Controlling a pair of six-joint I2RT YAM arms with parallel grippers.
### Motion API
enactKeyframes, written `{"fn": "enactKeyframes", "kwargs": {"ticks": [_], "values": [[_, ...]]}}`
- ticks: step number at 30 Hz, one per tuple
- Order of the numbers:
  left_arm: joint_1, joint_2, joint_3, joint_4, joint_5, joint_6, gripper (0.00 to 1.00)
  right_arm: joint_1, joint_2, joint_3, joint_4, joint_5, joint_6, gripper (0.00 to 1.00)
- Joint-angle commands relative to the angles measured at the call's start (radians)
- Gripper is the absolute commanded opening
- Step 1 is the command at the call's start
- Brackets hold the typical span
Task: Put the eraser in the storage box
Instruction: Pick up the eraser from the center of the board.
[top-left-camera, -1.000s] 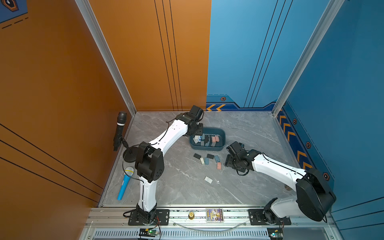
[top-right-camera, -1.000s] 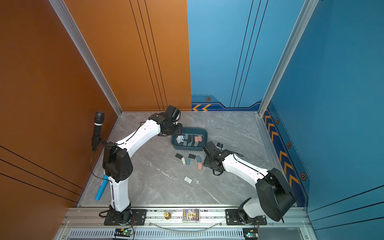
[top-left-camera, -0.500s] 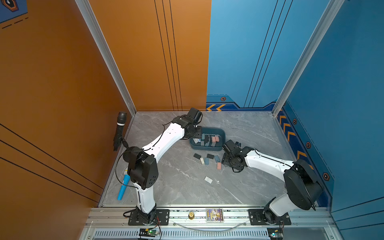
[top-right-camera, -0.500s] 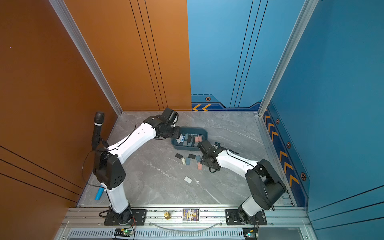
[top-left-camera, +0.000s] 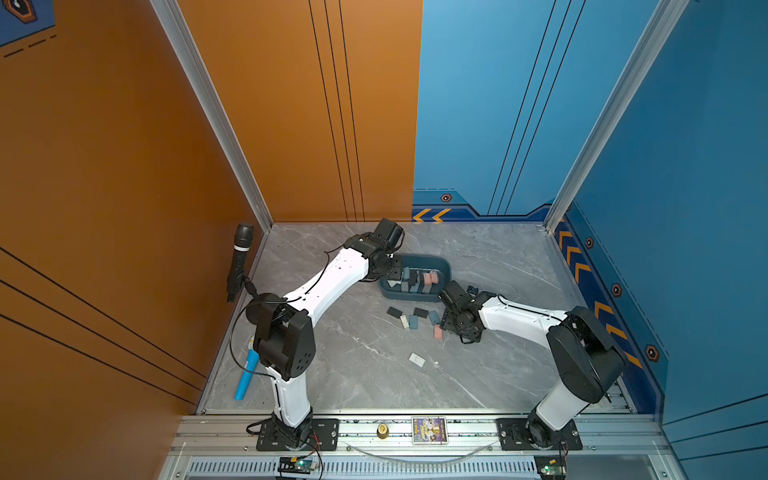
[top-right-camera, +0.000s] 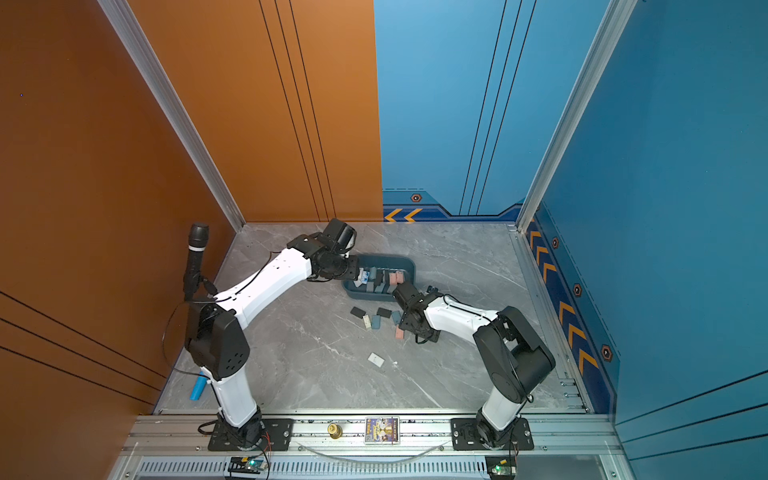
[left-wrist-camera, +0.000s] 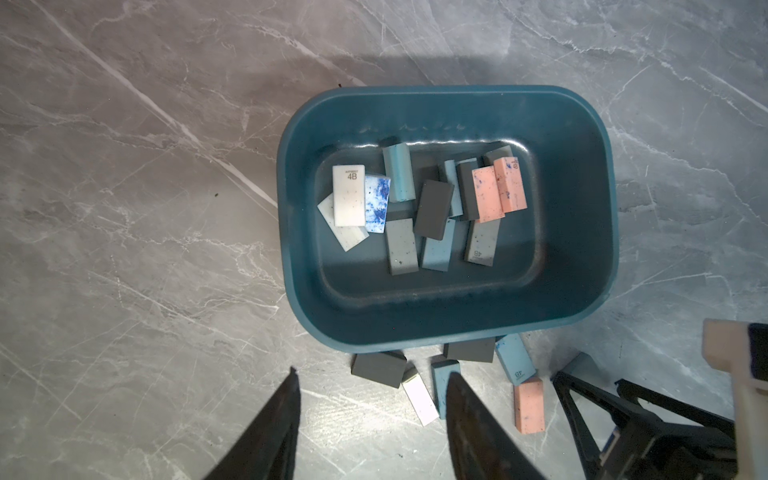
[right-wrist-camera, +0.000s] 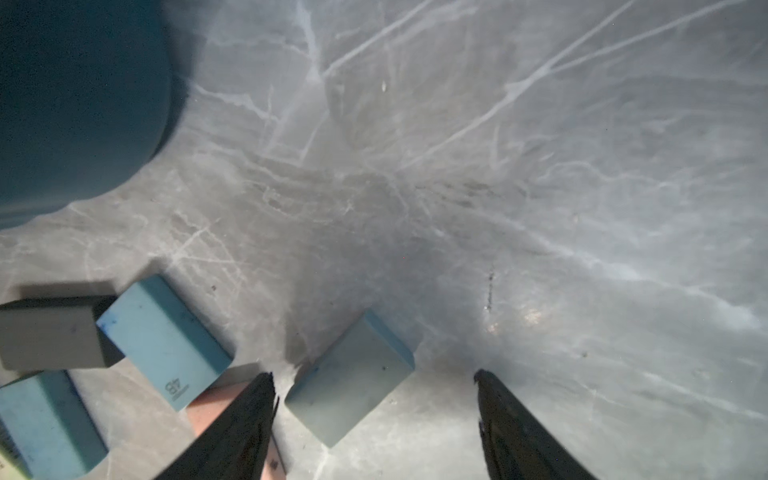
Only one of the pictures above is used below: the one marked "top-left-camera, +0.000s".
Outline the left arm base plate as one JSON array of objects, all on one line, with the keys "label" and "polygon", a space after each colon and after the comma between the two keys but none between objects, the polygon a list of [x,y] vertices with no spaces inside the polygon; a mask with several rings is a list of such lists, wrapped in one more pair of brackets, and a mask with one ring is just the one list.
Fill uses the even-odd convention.
[{"label": "left arm base plate", "polygon": [[310,418],[296,428],[290,428],[277,419],[270,419],[261,426],[256,450],[309,452],[319,448],[321,452],[335,451],[338,439],[338,419]]}]

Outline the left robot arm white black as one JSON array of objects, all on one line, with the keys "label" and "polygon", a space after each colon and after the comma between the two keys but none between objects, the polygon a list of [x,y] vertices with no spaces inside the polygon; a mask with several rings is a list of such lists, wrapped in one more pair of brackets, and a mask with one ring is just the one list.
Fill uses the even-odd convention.
[{"label": "left robot arm white black", "polygon": [[284,296],[258,294],[245,308],[255,326],[253,346],[274,393],[276,423],[298,431],[310,421],[306,371],[316,354],[314,328],[324,313],[359,282],[396,271],[402,228],[384,219],[373,232],[354,235],[327,254],[323,269]]}]

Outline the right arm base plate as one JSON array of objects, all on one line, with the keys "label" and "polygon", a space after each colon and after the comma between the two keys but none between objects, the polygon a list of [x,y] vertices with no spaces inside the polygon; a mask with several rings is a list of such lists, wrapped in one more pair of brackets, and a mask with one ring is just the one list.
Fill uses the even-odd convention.
[{"label": "right arm base plate", "polygon": [[497,434],[503,451],[583,449],[581,436],[574,420],[561,430],[550,429],[543,421],[524,418],[499,418]]}]

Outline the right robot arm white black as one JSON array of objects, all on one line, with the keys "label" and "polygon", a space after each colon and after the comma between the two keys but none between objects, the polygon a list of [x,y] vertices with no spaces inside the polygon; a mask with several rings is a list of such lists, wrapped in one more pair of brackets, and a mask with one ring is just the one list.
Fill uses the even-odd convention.
[{"label": "right robot arm white black", "polygon": [[455,282],[439,298],[445,306],[441,327],[464,344],[498,331],[548,349],[558,380],[525,425],[527,441],[540,449],[552,447],[574,417],[599,403],[627,366],[623,350],[585,307],[538,308],[489,292],[473,294]]}]

